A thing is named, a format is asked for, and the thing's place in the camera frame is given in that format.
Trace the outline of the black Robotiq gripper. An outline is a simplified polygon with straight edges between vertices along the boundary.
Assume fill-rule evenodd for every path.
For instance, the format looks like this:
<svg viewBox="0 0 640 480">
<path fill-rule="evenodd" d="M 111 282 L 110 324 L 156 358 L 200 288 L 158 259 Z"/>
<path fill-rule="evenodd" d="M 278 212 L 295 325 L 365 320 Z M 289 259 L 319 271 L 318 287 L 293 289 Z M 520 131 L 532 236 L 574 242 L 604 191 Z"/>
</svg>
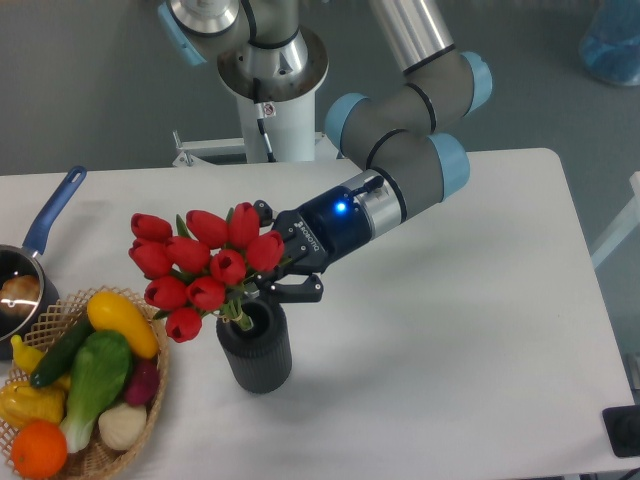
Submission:
<svg viewBox="0 0 640 480">
<path fill-rule="evenodd" d="M 345 186 L 336 186 L 294 210 L 274 211 L 264 200 L 253 207 L 261 228 L 279 232 L 284 241 L 287 274 L 309 274 L 299 284 L 283 284 L 280 269 L 254 275 L 248 285 L 270 303 L 317 303 L 324 284 L 315 273 L 368 243 L 372 229 L 363 208 Z"/>
</svg>

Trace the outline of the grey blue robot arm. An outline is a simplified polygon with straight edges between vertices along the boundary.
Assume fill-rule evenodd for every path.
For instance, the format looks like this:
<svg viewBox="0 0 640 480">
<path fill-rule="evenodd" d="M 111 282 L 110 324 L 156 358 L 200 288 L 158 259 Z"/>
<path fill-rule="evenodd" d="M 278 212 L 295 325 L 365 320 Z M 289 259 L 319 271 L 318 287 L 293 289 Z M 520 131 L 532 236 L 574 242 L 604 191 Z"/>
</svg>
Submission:
<svg viewBox="0 0 640 480">
<path fill-rule="evenodd" d="M 352 179 L 280 214 L 258 209 L 285 243 L 285 263 L 255 275 L 249 295 L 316 302 L 320 274 L 465 186 L 465 149 L 444 128 L 483 105 L 492 76 L 458 50 L 432 1 L 374 1 L 372 12 L 403 73 L 376 102 L 359 94 L 329 109 L 325 136 L 359 168 Z M 315 93 L 328 71 L 322 40 L 299 21 L 294 1 L 164 1 L 158 16 L 191 65 L 213 63 L 235 96 L 251 163 L 315 155 Z"/>
</svg>

